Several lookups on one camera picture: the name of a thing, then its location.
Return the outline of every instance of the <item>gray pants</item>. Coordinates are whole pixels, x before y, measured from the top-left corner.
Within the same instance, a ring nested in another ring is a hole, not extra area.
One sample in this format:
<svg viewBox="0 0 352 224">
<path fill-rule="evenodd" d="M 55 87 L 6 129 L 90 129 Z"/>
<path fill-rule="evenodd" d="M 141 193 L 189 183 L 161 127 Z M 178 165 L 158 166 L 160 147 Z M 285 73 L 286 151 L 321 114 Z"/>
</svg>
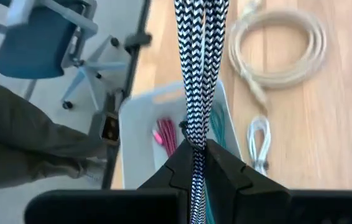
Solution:
<svg viewBox="0 0 352 224">
<path fill-rule="evenodd" d="M 41 110 L 0 86 L 0 188 L 57 175 L 79 178 L 88 157 L 105 146 L 53 123 Z"/>
</svg>

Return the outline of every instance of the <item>wooden floor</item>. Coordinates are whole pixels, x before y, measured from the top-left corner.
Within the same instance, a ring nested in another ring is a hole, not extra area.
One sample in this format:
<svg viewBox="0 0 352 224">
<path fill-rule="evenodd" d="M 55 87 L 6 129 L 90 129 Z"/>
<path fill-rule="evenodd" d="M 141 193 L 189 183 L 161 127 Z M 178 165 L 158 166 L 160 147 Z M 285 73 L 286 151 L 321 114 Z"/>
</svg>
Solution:
<svg viewBox="0 0 352 224">
<path fill-rule="evenodd" d="M 153 42 L 141 51 L 134 95 L 182 79 L 173 1 L 151 1 L 147 31 Z M 228 27 L 248 0 L 230 1 Z M 352 189 L 352 0 L 267 0 L 262 10 L 285 7 L 316 15 L 327 28 L 329 47 L 322 69 L 311 79 L 267 91 L 272 104 L 269 177 L 295 189 Z M 248 37 L 243 54 L 255 68 L 270 71 L 296 60 L 305 44 L 297 30 L 266 27 Z M 259 108 L 225 53 L 221 79 L 248 161 L 246 130 Z M 120 166 L 118 162 L 113 188 L 122 186 Z"/>
</svg>

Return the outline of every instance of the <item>zigzag patterned cable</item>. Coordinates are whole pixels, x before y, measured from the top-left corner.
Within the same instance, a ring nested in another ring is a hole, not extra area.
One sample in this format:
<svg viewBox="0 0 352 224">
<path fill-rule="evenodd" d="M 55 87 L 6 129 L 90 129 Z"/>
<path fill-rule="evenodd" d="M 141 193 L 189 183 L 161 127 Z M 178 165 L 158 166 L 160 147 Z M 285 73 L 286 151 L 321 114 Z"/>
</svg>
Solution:
<svg viewBox="0 0 352 224">
<path fill-rule="evenodd" d="M 187 135 L 201 150 L 193 152 L 190 223 L 205 223 L 206 134 L 220 69 L 228 0 L 175 0 L 178 44 L 187 101 Z M 202 55 L 205 13 L 204 54 Z"/>
</svg>

